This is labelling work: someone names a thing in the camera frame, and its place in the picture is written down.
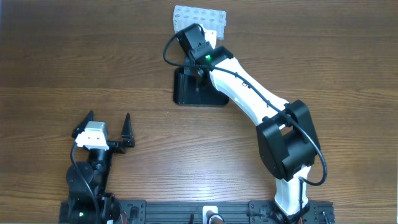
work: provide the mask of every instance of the white connector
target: white connector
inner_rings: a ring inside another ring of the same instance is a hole
[[[217,39],[224,39],[224,28],[226,25],[225,11],[188,6],[174,7],[173,24],[175,33],[194,23],[201,24],[207,30],[215,30],[217,32]]]

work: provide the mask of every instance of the wooden surface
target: wooden surface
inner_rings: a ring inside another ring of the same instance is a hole
[[[272,200],[255,127],[230,103],[178,107],[162,60],[176,4],[227,12],[226,46],[268,90],[310,108],[328,163],[312,200],[338,223],[395,223],[396,1],[3,0],[0,222],[57,222],[72,129],[93,110],[136,147],[113,159],[108,190],[148,201]],[[181,60],[178,45],[172,60]],[[76,158],[87,153],[78,150]],[[318,159],[309,179],[321,176]]]

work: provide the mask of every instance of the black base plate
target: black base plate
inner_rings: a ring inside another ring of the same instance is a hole
[[[210,80],[198,83],[188,68],[178,68],[174,72],[173,100],[180,106],[224,106],[229,98]]]
[[[145,200],[120,200],[129,224],[187,224],[193,214],[193,224],[202,224],[202,209],[216,205],[218,213],[227,224],[275,224],[272,212],[277,211],[273,201],[247,202],[146,202]],[[303,216],[304,224],[326,224],[323,211],[329,221],[335,223],[333,204],[309,201],[309,211]],[[250,216],[261,213],[265,217]]]

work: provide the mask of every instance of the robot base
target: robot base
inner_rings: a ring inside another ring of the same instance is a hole
[[[146,202],[145,200],[119,200],[123,223],[129,224],[202,224],[203,206],[217,206],[218,213],[227,224],[274,224],[291,223],[278,222],[277,219],[289,219],[278,213],[274,201],[250,202]],[[59,223],[65,220],[68,208],[63,203]],[[330,223],[335,223],[333,204],[329,202],[309,201],[304,208],[304,224],[326,224],[323,212],[327,214]]]

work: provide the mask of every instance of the wooden table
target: wooden table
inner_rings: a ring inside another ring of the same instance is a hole
[[[227,12],[224,45],[259,83],[310,108],[328,163],[312,200],[338,223],[395,223],[398,2],[3,0],[0,222],[57,222],[72,129],[93,110],[136,147],[108,191],[148,201],[272,200],[254,125],[234,104],[179,107],[162,59],[176,4]],[[171,47],[172,60],[183,59]],[[87,153],[76,152],[85,160]],[[322,174],[316,159],[310,180]]]

